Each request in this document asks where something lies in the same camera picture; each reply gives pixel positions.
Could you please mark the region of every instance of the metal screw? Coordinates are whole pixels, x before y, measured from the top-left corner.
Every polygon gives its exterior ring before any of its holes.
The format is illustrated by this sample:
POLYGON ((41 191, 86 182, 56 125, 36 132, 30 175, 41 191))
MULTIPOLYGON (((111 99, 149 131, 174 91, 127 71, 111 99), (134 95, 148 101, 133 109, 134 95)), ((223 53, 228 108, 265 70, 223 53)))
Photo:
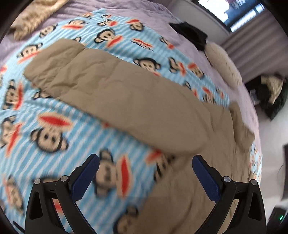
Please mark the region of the metal screw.
POLYGON ((225 182, 230 182, 231 181, 231 178, 229 176, 224 176, 224 181, 225 182))
POLYGON ((60 178, 60 180, 61 180, 62 182, 64 182, 64 181, 68 180, 68 176, 62 176, 62 177, 60 178))
POLYGON ((39 184, 40 182, 41 182, 40 179, 36 179, 36 180, 34 181, 34 184, 39 184))
POLYGON ((257 180, 251 180, 251 183, 253 184, 253 185, 257 185, 257 180))

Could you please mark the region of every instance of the beige fluffy pillow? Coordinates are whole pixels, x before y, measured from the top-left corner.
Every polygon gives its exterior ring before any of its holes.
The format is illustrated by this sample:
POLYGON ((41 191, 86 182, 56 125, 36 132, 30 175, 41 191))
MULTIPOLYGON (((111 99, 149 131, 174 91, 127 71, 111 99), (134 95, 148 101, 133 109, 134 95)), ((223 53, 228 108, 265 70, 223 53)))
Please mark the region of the beige fluffy pillow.
POLYGON ((240 72, 221 46, 213 42, 207 43, 205 54, 212 66, 231 88, 237 88, 242 84, 240 72))

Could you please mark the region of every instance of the window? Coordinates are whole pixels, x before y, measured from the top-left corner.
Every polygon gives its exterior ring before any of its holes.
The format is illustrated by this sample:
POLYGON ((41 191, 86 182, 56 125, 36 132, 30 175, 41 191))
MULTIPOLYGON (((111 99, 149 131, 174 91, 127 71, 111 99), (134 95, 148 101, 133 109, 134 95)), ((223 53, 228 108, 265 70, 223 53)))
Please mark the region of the window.
POLYGON ((192 0, 220 20, 232 32, 264 10, 258 0, 192 0))

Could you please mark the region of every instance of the purple bedspread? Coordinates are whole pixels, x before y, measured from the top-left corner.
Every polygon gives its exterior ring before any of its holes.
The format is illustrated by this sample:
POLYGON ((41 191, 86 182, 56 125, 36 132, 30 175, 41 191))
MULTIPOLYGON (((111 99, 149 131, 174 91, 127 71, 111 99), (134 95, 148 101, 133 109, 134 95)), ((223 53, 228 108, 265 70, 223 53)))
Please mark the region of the purple bedspread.
MULTIPOLYGON (((236 90, 230 89, 220 74, 211 67, 205 54, 199 52, 190 41, 182 35, 178 35, 176 31, 169 26, 168 23, 179 22, 179 19, 173 16, 164 6, 147 0, 70 0, 58 12, 54 13, 41 24, 38 29, 40 30, 64 19, 73 18, 100 8, 106 8, 109 13, 114 15, 139 19, 146 26, 154 29, 165 37, 177 49, 194 61, 205 74, 212 78, 217 86, 229 94, 231 101, 237 101, 243 121, 254 132, 256 147, 261 152, 258 117, 247 89, 244 85, 238 87, 236 90)), ((12 34, 4 37, 0 44, 0 67, 24 42, 25 41, 15 42, 12 34)))

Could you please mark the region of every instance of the white floor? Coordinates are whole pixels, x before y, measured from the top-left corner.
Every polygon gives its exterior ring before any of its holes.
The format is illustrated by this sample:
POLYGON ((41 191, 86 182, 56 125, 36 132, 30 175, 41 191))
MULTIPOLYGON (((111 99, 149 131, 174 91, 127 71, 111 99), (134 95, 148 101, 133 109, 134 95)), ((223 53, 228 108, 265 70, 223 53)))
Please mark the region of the white floor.
POLYGON ((261 192, 268 220, 274 206, 288 208, 288 200, 281 201, 285 170, 283 145, 288 144, 288 102, 271 121, 260 107, 256 107, 259 119, 263 154, 261 192))

